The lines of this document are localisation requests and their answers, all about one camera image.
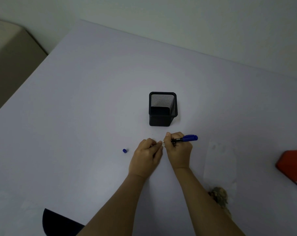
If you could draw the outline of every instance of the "red object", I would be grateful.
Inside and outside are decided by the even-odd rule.
[[[276,163],[276,167],[297,184],[297,150],[285,151]]]

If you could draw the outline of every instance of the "person's right arm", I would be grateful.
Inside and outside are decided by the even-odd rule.
[[[190,170],[190,142],[176,143],[171,139],[181,138],[181,132],[170,134],[164,139],[167,155],[181,185],[196,236],[244,236],[245,234],[208,195]]]

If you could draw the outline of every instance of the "blue marker cap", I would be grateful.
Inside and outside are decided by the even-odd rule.
[[[197,135],[185,135],[182,138],[182,141],[183,142],[191,142],[191,141],[196,141],[197,139],[198,139],[198,136]]]

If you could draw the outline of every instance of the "camouflage figurine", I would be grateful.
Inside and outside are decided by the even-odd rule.
[[[228,195],[227,192],[221,188],[221,187],[215,187],[212,191],[209,191],[208,193],[210,197],[216,201],[217,204],[225,211],[225,213],[231,218],[231,213],[227,209],[227,200],[228,200]]]

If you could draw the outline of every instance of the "person's left hand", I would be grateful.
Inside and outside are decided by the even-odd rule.
[[[162,148],[162,141],[156,143],[150,138],[141,141],[131,159],[129,175],[138,175],[146,180],[158,166]]]

